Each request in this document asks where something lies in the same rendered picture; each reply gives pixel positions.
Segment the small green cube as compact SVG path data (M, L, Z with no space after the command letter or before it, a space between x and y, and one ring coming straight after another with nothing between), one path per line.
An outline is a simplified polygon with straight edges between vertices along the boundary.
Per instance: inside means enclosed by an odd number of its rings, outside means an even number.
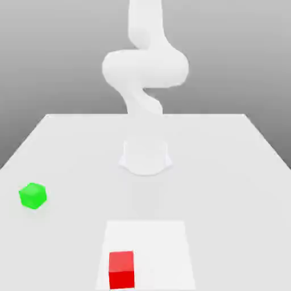
M45 186L29 183L19 191L21 204L30 209L38 209L46 200Z

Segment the small red cube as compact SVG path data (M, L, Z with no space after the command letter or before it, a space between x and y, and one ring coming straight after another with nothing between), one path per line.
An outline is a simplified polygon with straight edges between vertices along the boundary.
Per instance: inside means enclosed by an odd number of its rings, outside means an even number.
M131 289L135 287L135 269L133 251L109 253L110 289Z

